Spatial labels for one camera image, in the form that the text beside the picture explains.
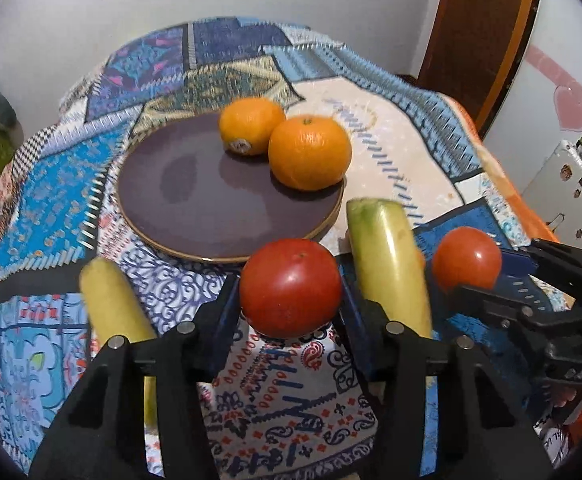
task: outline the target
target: wooden door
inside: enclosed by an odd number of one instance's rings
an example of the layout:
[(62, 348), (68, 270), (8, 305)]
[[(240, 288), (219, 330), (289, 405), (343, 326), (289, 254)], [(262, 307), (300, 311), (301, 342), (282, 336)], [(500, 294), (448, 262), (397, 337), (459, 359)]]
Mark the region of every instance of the wooden door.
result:
[(418, 85), (460, 102), (482, 136), (522, 58), (534, 3), (440, 0)]

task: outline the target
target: door frame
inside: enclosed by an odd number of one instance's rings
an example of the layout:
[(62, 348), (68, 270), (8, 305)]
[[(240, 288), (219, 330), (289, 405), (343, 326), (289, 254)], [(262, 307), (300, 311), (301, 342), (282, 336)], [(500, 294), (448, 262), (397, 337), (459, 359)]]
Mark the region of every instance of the door frame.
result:
[[(540, 0), (520, 0), (520, 8), (518, 9), (518, 15), (514, 23), (509, 44), (502, 57), (502, 62), (500, 63), (491, 89), (476, 117), (476, 130), (478, 130), (481, 139), (484, 138), (487, 130), (494, 122), (495, 116), (502, 106), (502, 102), (511, 87), (511, 82), (524, 58), (524, 53), (529, 44), (529, 38), (536, 21), (539, 2)], [(424, 55), (420, 75), (418, 76), (418, 86), (423, 88), (428, 88), (427, 77), (430, 73), (429, 69), (431, 67), (431, 61), (433, 60), (433, 52), (440, 37), (442, 22), (447, 11), (448, 3), (449, 0), (440, 0), (438, 4), (438, 12), (436, 13), (433, 28), (431, 29), (427, 52)]]

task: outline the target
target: tablecloth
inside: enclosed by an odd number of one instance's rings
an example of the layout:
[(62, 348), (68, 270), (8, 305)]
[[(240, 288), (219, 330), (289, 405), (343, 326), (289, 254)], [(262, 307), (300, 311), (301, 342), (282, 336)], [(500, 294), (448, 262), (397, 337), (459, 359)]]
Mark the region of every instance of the tablecloth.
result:
[[(288, 116), (337, 120), (353, 145), (344, 201), (401, 202), (427, 259), (459, 225), (478, 227), (503, 247), (552, 237), (482, 147), (462, 106), (324, 34), (230, 17), (131, 41), (69, 90), (59, 121), (29, 138), (0, 177), (0, 443), (24, 471), (98, 351), (78, 288), (86, 262), (97, 254), (117, 262), (158, 333), (192, 319), (235, 270), (146, 245), (124, 221), (114, 190), (135, 143), (168, 121), (245, 96), (268, 97)], [(345, 231), (342, 209), (321, 243), (346, 254)], [(502, 276), (498, 290), (541, 310), (566, 307), (559, 291), (531, 278)], [(440, 337), (453, 329), (507, 345), (475, 319), (436, 323)], [(520, 367), (514, 352), (504, 354), (503, 370)], [(199, 395), (223, 480), (345, 474), (372, 449), (375, 413), (330, 325), (282, 342), (241, 320), (225, 370), (200, 384)], [(436, 405), (431, 386), (423, 472), (435, 468)], [(158, 436), (147, 433), (146, 449), (149, 470), (160, 473)]]

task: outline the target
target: round plate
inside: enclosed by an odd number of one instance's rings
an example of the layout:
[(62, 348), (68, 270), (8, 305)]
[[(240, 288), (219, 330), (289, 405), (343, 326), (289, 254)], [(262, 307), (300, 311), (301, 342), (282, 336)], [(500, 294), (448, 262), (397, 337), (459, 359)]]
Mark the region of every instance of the round plate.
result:
[(314, 237), (335, 221), (343, 182), (318, 192), (283, 186), (264, 156), (225, 152), (218, 118), (169, 123), (129, 153), (117, 195), (138, 236), (180, 258), (235, 263), (273, 240)]

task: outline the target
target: tomato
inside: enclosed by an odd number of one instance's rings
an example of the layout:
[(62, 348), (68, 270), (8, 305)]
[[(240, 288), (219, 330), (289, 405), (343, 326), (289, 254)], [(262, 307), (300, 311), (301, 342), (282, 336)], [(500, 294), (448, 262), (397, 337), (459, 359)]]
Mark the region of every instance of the tomato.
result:
[(491, 237), (473, 227), (457, 227), (440, 241), (431, 270), (442, 290), (456, 285), (492, 288), (502, 268), (502, 254)]
[(240, 278), (242, 313), (269, 337), (294, 338), (329, 322), (340, 305), (335, 258), (312, 240), (288, 238), (251, 256)]

